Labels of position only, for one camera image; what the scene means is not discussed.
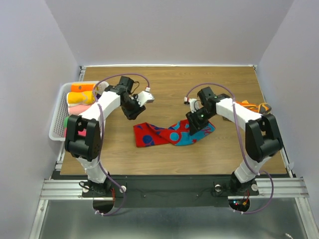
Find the teal red-trimmed towel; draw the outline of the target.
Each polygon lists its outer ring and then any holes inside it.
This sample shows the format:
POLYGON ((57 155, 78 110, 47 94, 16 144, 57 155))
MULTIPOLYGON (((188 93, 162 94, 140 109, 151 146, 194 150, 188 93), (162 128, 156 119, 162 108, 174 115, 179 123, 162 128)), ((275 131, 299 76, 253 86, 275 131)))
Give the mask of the teal red-trimmed towel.
POLYGON ((144 122, 133 126, 136 147, 148 147, 163 144, 187 146, 194 144, 215 131, 215 126, 209 123, 204 129, 190 135, 188 120, 178 121, 168 127, 157 127, 144 122))

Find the yellow patterned towel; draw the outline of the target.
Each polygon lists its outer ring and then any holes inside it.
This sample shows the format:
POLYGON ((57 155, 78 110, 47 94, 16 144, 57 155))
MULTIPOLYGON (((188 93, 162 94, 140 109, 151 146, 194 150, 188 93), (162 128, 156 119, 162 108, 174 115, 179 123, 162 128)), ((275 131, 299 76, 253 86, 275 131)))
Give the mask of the yellow patterned towel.
POLYGON ((78 104, 90 105, 95 102, 95 98, 91 91, 69 92, 66 100, 69 106, 75 106, 78 104))

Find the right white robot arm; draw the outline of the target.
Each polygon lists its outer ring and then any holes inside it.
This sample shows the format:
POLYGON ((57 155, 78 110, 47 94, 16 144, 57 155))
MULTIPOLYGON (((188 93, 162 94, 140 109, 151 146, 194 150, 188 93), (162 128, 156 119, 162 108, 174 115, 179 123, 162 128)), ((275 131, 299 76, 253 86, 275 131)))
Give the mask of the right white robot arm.
POLYGON ((243 161, 229 182, 231 192, 241 194, 260 174, 262 166, 283 148, 277 120, 272 114, 263 115, 240 105, 233 93, 217 95, 209 83, 203 86, 196 99, 184 97, 184 104, 190 107, 186 114, 189 133, 194 135, 204 129, 215 115, 235 123, 237 132, 245 132, 244 140, 237 135, 243 161))

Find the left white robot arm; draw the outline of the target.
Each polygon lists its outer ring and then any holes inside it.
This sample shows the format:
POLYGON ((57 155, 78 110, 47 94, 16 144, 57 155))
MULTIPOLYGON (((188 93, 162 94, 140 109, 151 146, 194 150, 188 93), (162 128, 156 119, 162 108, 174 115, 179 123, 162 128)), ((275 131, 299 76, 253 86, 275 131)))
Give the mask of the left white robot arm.
POLYGON ((119 76, 117 85, 107 85, 100 92, 97 88, 102 81, 98 82, 92 90, 92 106, 79 115, 70 115, 66 122, 65 150, 77 159, 88 178, 79 185, 83 193, 91 192, 97 197, 108 195, 114 184, 101 163, 106 118, 122 108, 127 119, 135 120, 146 109, 145 105, 155 99, 150 86, 136 94, 133 90, 136 82, 128 74, 119 76))

